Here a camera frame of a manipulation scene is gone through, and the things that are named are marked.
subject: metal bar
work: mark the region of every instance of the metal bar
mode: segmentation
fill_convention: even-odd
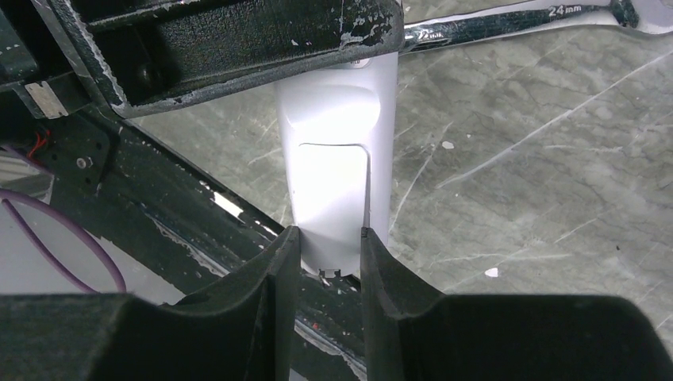
[[[211,5],[217,6],[218,4],[215,0],[169,0],[138,8],[132,12],[95,20],[88,23],[88,27],[92,33],[100,33],[126,25],[156,21],[157,18],[167,17],[188,10],[191,11],[197,7],[207,9]]]
[[[400,54],[577,25],[620,25],[620,18],[622,24],[633,23],[633,12],[629,12],[633,8],[625,9],[628,7],[621,6],[621,2],[618,7],[616,3],[584,0],[570,5],[564,0],[532,0],[407,24]]]
[[[94,77],[91,76],[90,69],[84,64],[82,57],[77,52],[75,45],[70,40],[70,37],[67,35],[65,29],[61,25],[58,17],[52,10],[52,6],[48,0],[30,0],[35,6],[40,17],[44,21],[44,24],[49,29],[49,32],[53,35],[54,40],[63,51],[63,55],[66,57],[72,70],[75,72],[82,85],[87,90],[87,93],[96,101],[98,106],[101,107],[103,113],[110,114],[112,110],[109,108],[103,107],[107,104],[105,97],[103,97],[102,92],[98,88]]]

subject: black metal bracket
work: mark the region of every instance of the black metal bracket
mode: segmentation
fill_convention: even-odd
[[[118,141],[103,127],[110,123],[83,113],[43,123],[49,131],[49,147],[34,159],[93,194],[110,169],[111,152]]]

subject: small white fragment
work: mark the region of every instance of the small white fragment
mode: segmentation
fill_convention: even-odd
[[[210,191],[210,187],[208,186],[208,183],[206,183],[206,182],[203,181],[203,180],[199,180],[198,183],[201,184],[202,187],[204,187],[204,188],[206,188],[208,191]]]
[[[267,226],[260,225],[264,230],[268,231],[272,236],[277,237],[278,234],[276,234],[273,230],[269,229]]]
[[[486,276],[490,277],[490,278],[497,278],[498,277],[498,268],[497,267],[489,268],[488,270],[486,270],[484,272],[484,274]]]
[[[217,204],[217,206],[221,207],[232,216],[238,218],[238,216],[243,213],[243,210],[240,207],[226,199],[225,196],[217,192],[213,192],[213,196],[215,197],[213,201]]]

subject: red wire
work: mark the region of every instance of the red wire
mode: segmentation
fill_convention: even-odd
[[[33,159],[33,154],[35,154],[35,152],[38,149],[44,147],[44,145],[49,142],[47,138],[43,138],[39,133],[35,133],[35,135],[37,136],[37,142],[35,143],[33,149],[31,149],[30,152],[28,152],[28,155],[26,155],[26,157],[28,157],[31,160]],[[47,137],[50,137],[51,135],[52,135],[51,131],[47,130]]]

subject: chipped black paint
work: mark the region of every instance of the chipped black paint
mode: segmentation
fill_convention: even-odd
[[[621,26],[636,28],[640,22],[638,12],[633,8],[631,0],[612,0],[610,2],[610,12]]]
[[[396,52],[403,38],[395,0],[49,1],[77,58],[122,117]],[[139,78],[147,65],[162,86]]]

